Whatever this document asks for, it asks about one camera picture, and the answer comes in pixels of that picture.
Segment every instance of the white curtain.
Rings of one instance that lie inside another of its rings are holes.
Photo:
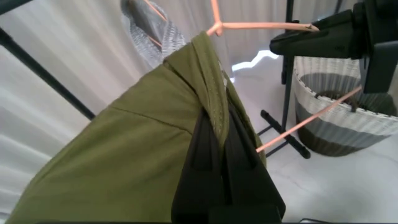
[[[154,2],[186,41],[213,23],[210,0]],[[293,18],[312,22],[329,16],[336,2],[296,0]],[[342,10],[355,2],[343,1]],[[285,20],[286,1],[219,0],[219,6],[225,22]],[[0,16],[0,26],[96,114],[149,71],[123,29],[119,1],[34,0]],[[233,64],[251,61],[281,32],[226,30],[212,39],[224,69],[233,76]],[[4,220],[34,174],[90,121],[2,47],[0,68],[0,220]]]

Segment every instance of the gray and white basket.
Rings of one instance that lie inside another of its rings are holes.
[[[294,64],[297,123],[322,110],[361,83],[357,60],[295,57]],[[397,77],[394,74],[388,93],[357,93],[300,128],[300,140],[309,149],[320,154],[345,156],[397,133]]]

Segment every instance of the floor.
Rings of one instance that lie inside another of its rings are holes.
[[[264,58],[255,67],[235,73],[234,85],[256,131],[268,126],[260,110],[282,119],[285,86],[280,84],[281,67],[282,58]],[[287,127],[294,124],[292,100]],[[276,136],[270,130],[261,139],[265,143]],[[310,159],[285,146],[267,160],[267,169],[287,206],[283,221],[398,222],[397,145],[397,136],[392,136],[345,157],[312,152]]]

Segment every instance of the clothes hanger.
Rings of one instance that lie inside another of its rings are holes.
[[[166,18],[154,7],[148,0],[144,0],[163,20],[166,21]],[[220,18],[220,10],[218,9],[218,1],[211,0],[211,8],[213,9],[213,17],[214,17],[214,24],[210,29],[206,31],[207,35],[213,35],[214,33],[217,36],[221,36],[223,34],[223,28],[225,29],[290,29],[290,30],[303,30],[309,32],[317,32],[319,29],[312,24],[294,24],[288,22],[222,22]],[[159,46],[162,46],[160,43],[149,37],[150,40],[154,41]],[[355,93],[359,92],[362,89],[361,86],[355,88],[351,92],[347,93],[345,96],[342,96],[340,99],[336,100],[326,108],[323,108],[319,112],[315,113],[311,117],[305,119],[301,123],[297,124],[293,128],[290,128],[286,132],[282,133],[278,137],[274,138],[273,140],[263,144],[262,146],[256,149],[257,152],[261,152],[272,146],[273,144],[277,143],[278,141],[282,140],[286,136],[292,134],[294,131],[298,130],[302,126],[308,124],[309,122],[313,121],[315,118],[321,116],[323,113],[326,113],[328,110],[336,107],[349,97],[353,96]]]

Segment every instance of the green fabric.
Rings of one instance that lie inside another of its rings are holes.
[[[167,222],[201,107],[220,148],[228,101],[260,145],[202,32],[103,110],[34,177],[7,223]]]

